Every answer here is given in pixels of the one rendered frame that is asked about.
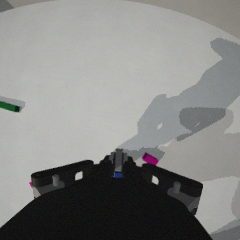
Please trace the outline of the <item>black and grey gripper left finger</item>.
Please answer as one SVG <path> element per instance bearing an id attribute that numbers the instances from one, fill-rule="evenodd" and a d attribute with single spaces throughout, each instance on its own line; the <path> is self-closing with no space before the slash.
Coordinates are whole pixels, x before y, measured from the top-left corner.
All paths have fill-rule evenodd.
<path id="1" fill-rule="evenodd" d="M 81 171 L 82 178 L 76 180 L 76 183 L 81 181 L 80 185 L 105 185 L 107 176 L 114 177 L 115 155 L 115 152 L 111 152 L 99 164 L 84 160 L 31 174 L 34 199 L 46 192 L 75 184 L 75 175 Z"/>

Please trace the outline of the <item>grey rod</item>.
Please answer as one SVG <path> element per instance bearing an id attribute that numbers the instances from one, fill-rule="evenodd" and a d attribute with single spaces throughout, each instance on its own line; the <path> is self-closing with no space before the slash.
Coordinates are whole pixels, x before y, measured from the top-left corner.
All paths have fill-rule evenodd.
<path id="1" fill-rule="evenodd" d="M 122 163 L 122 154 L 123 149 L 116 149 L 115 150 L 116 157 L 115 157 L 115 171 L 121 172 L 121 163 Z"/>

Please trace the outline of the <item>green rod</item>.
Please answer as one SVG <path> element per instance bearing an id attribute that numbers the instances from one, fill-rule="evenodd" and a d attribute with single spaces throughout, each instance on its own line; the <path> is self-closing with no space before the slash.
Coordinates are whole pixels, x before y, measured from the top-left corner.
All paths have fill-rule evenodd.
<path id="1" fill-rule="evenodd" d="M 19 109 L 20 109 L 19 106 L 7 104 L 7 103 L 4 103 L 4 102 L 0 102 L 0 108 L 6 109 L 6 110 L 9 110 L 9 111 L 13 111 L 13 112 L 19 112 Z"/>

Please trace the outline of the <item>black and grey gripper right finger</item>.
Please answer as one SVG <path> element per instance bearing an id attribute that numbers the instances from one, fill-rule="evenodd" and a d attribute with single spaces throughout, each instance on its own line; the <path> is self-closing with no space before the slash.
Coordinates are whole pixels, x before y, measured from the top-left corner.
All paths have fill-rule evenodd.
<path id="1" fill-rule="evenodd" d="M 129 161 L 128 161 L 129 160 Z M 130 161 L 131 160 L 131 161 Z M 158 178 L 158 185 L 152 182 L 152 177 Z M 196 215 L 203 184 L 150 163 L 136 166 L 131 156 L 122 154 L 122 173 L 126 187 L 149 192 L 149 185 L 183 202 L 189 212 Z"/>

